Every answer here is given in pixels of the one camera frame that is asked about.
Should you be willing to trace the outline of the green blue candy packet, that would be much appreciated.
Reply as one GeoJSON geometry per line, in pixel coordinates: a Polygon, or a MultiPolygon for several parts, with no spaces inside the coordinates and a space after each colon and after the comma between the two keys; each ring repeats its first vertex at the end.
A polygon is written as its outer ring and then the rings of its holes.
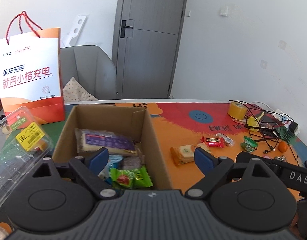
{"type": "Polygon", "coordinates": [[[132,170],[111,168],[109,174],[113,182],[127,189],[139,189],[153,186],[153,182],[145,166],[132,170]]]}

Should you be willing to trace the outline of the white power strip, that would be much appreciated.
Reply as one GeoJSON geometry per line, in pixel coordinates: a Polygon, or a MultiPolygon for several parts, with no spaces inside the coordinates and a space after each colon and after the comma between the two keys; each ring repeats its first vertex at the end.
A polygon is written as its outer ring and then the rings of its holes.
{"type": "MultiPolygon", "coordinates": [[[[283,111],[281,111],[278,108],[275,110],[274,116],[277,120],[279,120],[287,128],[287,130],[288,130],[289,124],[292,121],[294,121],[289,115],[285,114],[283,111]]],[[[295,135],[299,135],[299,133],[300,133],[300,126],[299,126],[295,135]]]]}

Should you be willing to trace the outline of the grey upholstered chair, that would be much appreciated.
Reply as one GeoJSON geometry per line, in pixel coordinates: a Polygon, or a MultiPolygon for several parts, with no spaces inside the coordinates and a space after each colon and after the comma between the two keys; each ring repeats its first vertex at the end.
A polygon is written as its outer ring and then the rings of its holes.
{"type": "Polygon", "coordinates": [[[62,85],[73,77],[99,100],[117,97],[116,67],[100,47],[82,45],[61,48],[60,68],[62,85]]]}

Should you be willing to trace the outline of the orange tangerine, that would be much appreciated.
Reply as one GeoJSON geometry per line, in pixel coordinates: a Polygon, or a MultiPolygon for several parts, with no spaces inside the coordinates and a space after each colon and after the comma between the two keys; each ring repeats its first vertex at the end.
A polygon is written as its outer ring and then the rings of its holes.
{"type": "Polygon", "coordinates": [[[289,148],[289,146],[288,146],[288,143],[286,141],[279,142],[278,150],[281,153],[285,153],[288,150],[288,148],[289,148]]]}

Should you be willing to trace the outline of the red candy bar packet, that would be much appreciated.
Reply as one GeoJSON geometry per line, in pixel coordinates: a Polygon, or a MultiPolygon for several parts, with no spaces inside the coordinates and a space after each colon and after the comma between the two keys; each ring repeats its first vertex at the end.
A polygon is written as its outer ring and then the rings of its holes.
{"type": "Polygon", "coordinates": [[[222,138],[209,138],[202,136],[201,141],[208,147],[224,148],[224,140],[222,138]]]}

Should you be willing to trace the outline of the orange white paper bag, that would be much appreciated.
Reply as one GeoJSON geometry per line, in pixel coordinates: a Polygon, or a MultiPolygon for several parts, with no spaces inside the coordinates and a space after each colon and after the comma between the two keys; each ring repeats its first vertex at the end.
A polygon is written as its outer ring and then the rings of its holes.
{"type": "Polygon", "coordinates": [[[42,29],[26,11],[30,31],[0,39],[0,100],[6,115],[27,107],[39,124],[65,119],[60,70],[60,28],[42,29]]]}

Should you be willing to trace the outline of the key bunch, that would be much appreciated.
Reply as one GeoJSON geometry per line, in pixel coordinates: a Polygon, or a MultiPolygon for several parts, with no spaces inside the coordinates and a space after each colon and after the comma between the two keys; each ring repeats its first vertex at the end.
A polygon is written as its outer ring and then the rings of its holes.
{"type": "Polygon", "coordinates": [[[287,162],[287,159],[284,155],[276,156],[276,157],[274,157],[274,159],[277,159],[279,161],[283,161],[285,163],[287,162]]]}

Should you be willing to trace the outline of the dotted beige cushion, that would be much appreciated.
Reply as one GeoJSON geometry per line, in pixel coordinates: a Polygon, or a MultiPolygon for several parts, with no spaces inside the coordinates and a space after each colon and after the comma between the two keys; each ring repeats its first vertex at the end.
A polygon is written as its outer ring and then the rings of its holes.
{"type": "Polygon", "coordinates": [[[63,98],[65,103],[79,101],[97,101],[97,98],[88,93],[75,77],[72,77],[63,88],[63,98]]]}

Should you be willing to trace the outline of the small clear candy bar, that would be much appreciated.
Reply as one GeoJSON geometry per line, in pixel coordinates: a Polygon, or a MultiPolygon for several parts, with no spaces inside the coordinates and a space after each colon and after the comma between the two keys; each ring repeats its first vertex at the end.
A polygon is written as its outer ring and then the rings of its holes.
{"type": "Polygon", "coordinates": [[[217,137],[218,139],[221,138],[226,146],[233,147],[235,145],[235,141],[230,137],[224,135],[223,133],[217,133],[215,137],[217,137]]]}

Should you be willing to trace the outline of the white purple bread packet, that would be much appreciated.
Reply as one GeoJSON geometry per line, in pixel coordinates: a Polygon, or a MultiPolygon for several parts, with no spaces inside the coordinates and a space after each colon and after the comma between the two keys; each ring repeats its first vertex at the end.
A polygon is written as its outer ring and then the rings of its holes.
{"type": "Polygon", "coordinates": [[[140,147],[130,137],[109,131],[75,128],[77,152],[96,152],[105,147],[111,155],[140,157],[140,147]]]}

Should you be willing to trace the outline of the blue snack packet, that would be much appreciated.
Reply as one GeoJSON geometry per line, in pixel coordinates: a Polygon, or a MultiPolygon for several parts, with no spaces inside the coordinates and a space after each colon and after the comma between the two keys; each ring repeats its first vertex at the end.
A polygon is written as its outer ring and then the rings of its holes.
{"type": "Polygon", "coordinates": [[[106,179],[110,177],[110,169],[111,168],[119,168],[121,162],[123,161],[123,156],[121,155],[109,155],[108,163],[104,167],[104,169],[98,174],[98,177],[101,179],[106,179]]]}

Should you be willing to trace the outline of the purple round snack packet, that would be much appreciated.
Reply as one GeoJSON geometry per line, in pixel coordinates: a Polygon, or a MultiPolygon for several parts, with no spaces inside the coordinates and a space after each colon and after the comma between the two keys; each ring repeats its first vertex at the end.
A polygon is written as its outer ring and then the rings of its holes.
{"type": "Polygon", "coordinates": [[[145,165],[145,157],[124,157],[121,163],[123,170],[133,170],[145,165]]]}

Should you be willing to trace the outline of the orange cracker packet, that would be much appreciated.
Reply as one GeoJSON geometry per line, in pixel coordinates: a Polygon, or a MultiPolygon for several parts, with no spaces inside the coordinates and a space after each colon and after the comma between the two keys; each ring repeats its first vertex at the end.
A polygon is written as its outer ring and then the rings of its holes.
{"type": "Polygon", "coordinates": [[[197,148],[202,148],[208,153],[211,150],[205,143],[191,144],[179,147],[171,147],[170,153],[175,165],[186,164],[194,161],[194,152],[197,148]]]}

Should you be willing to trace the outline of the black charger plug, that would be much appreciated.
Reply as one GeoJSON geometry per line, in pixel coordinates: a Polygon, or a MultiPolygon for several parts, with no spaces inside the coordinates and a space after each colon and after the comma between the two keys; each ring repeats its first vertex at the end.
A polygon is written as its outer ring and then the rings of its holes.
{"type": "Polygon", "coordinates": [[[298,130],[299,126],[295,121],[292,121],[289,126],[288,126],[288,130],[290,132],[292,132],[293,134],[296,134],[297,130],[298,130]]]}

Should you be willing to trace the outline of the colourful cartoon table mat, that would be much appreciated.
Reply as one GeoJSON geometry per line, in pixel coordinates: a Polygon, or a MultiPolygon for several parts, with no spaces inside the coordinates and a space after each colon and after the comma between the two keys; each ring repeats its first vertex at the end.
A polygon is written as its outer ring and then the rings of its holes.
{"type": "MultiPolygon", "coordinates": [[[[241,152],[240,144],[244,136],[249,136],[247,129],[242,123],[237,123],[227,114],[229,105],[227,103],[197,103],[197,102],[116,102],[101,103],[87,102],[68,104],[65,107],[66,118],[64,121],[43,125],[43,129],[52,138],[56,146],[64,124],[72,108],[76,105],[110,105],[121,107],[146,107],[152,118],[152,124],[160,150],[171,178],[172,188],[187,190],[202,178],[202,173],[193,164],[175,165],[170,148],[183,145],[197,144],[201,142],[202,136],[212,138],[217,133],[223,133],[235,141],[233,147],[212,148],[213,155],[235,158],[241,152]]],[[[268,149],[264,142],[258,142],[256,155],[265,158],[280,156],[281,152],[276,150],[264,154],[268,149]]]]}

